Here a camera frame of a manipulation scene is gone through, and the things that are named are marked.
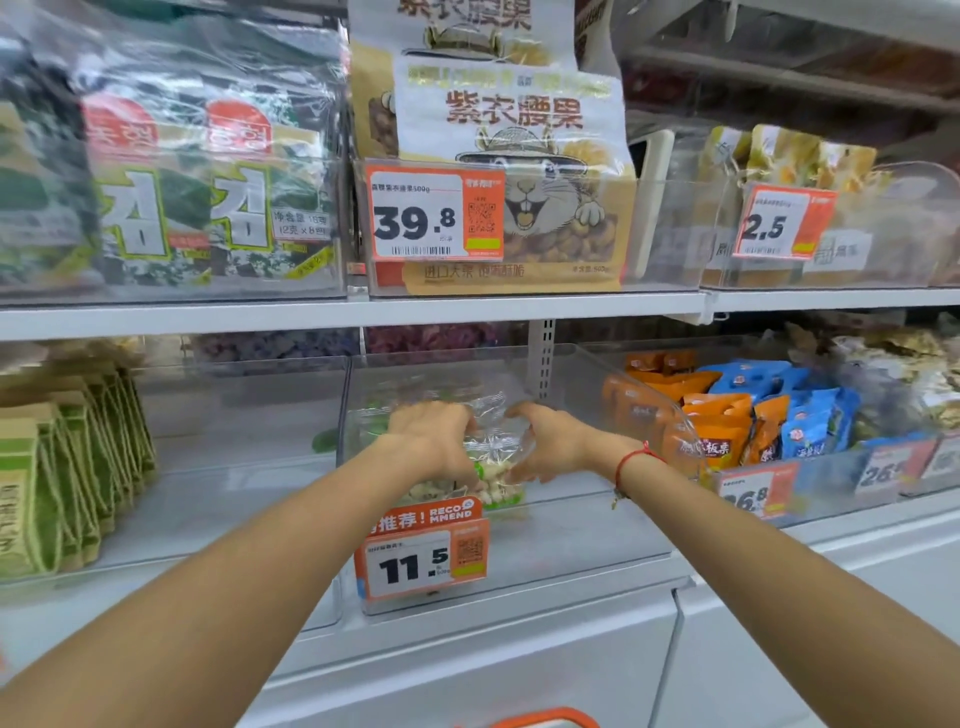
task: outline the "barcode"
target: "barcode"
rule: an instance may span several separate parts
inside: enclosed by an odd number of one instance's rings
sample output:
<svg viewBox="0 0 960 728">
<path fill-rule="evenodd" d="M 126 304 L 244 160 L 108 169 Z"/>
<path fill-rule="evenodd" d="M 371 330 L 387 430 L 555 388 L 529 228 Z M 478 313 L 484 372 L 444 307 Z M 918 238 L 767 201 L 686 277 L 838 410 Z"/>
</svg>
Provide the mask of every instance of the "barcode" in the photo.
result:
<svg viewBox="0 0 960 728">
<path fill-rule="evenodd" d="M 392 245 L 390 255 L 395 257 L 439 257 L 450 255 L 452 248 L 448 245 Z"/>
<path fill-rule="evenodd" d="M 457 542 L 457 566 L 465 567 L 483 561 L 483 536 L 460 539 Z"/>
</svg>

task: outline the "price tag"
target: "price tag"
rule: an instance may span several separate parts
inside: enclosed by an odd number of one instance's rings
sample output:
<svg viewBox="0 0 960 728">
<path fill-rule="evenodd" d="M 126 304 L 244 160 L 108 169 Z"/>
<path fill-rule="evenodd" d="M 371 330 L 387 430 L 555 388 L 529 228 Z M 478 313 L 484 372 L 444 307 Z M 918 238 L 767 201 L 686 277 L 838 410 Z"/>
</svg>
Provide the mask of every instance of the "price tag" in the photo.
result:
<svg viewBox="0 0 960 728">
<path fill-rule="evenodd" d="M 908 489 L 920 479 L 927 460 L 930 459 L 930 453 L 936 447 L 936 439 L 931 438 L 876 448 L 867 461 L 867 467 L 860 474 L 856 492 L 883 488 Z"/>
<path fill-rule="evenodd" d="M 836 198 L 827 189 L 752 185 L 733 255 L 810 260 L 833 217 Z"/>
<path fill-rule="evenodd" d="M 465 496 L 388 511 L 354 554 L 367 600 L 434 591 L 487 576 L 490 522 Z"/>
<path fill-rule="evenodd" d="M 762 519 L 775 518 L 786 511 L 799 468 L 799 463 L 784 463 L 722 474 L 720 497 Z"/>
<path fill-rule="evenodd" d="M 367 165 L 374 260 L 503 260 L 502 169 Z"/>
<path fill-rule="evenodd" d="M 944 436 L 924 470 L 923 480 L 960 471 L 960 432 Z"/>
</svg>

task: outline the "forearm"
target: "forearm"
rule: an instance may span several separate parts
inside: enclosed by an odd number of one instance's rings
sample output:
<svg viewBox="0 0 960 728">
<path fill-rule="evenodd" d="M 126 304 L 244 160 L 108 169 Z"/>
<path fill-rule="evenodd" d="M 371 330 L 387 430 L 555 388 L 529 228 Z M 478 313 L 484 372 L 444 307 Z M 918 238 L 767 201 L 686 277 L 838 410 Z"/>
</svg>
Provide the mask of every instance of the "forearm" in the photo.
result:
<svg viewBox="0 0 960 728">
<path fill-rule="evenodd" d="M 612 479 L 635 448 L 600 437 L 592 467 Z M 960 647 L 944 635 L 655 458 L 629 460 L 621 487 L 831 728 L 956 724 Z"/>
<path fill-rule="evenodd" d="M 0 693 L 0 715 L 23 728 L 234 725 L 424 460 L 381 437 L 41 658 Z"/>
</svg>

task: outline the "cashew nut bag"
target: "cashew nut bag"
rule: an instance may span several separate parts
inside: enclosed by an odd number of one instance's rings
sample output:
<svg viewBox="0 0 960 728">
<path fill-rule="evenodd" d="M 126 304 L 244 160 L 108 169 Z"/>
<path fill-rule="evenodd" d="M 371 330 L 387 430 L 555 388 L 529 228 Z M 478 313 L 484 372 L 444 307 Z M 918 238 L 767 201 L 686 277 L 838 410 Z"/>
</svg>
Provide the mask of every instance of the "cashew nut bag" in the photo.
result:
<svg viewBox="0 0 960 728">
<path fill-rule="evenodd" d="M 409 293 L 620 289 L 636 176 L 617 79 L 412 57 L 394 70 L 401 159 L 506 173 L 503 262 L 394 263 Z"/>
<path fill-rule="evenodd" d="M 573 0 L 350 0 L 356 150 L 398 156 L 394 62 L 454 59 L 575 71 Z"/>
</svg>

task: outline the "price number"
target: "price number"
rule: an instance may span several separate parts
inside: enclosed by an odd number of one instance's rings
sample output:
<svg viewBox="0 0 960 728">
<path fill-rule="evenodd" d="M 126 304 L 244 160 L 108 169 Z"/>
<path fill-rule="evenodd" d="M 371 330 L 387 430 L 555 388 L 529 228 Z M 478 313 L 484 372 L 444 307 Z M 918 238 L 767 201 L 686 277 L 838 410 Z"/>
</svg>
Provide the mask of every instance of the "price number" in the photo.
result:
<svg viewBox="0 0 960 728">
<path fill-rule="evenodd" d="M 877 449 L 856 484 L 857 492 L 900 485 L 913 448 Z"/>
<path fill-rule="evenodd" d="M 726 477 L 720 484 L 720 497 L 741 511 L 763 517 L 773 478 L 769 471 Z"/>
<path fill-rule="evenodd" d="M 370 597 L 441 586 L 450 574 L 450 532 L 430 531 L 365 546 Z"/>
<path fill-rule="evenodd" d="M 747 226 L 743 229 L 740 236 L 742 240 L 776 240 L 783 235 L 783 223 L 786 222 L 786 215 L 774 215 L 772 220 L 765 219 L 763 215 L 755 212 L 747 216 Z"/>
<path fill-rule="evenodd" d="M 376 230 L 373 234 L 379 240 L 396 240 L 401 235 L 407 240 L 421 240 L 431 227 L 433 232 L 440 233 L 457 225 L 457 212 L 453 207 L 442 207 L 437 221 L 439 224 L 434 226 L 430 225 L 423 208 L 417 206 L 403 209 L 388 205 L 375 206 L 373 215 L 376 217 Z"/>
</svg>

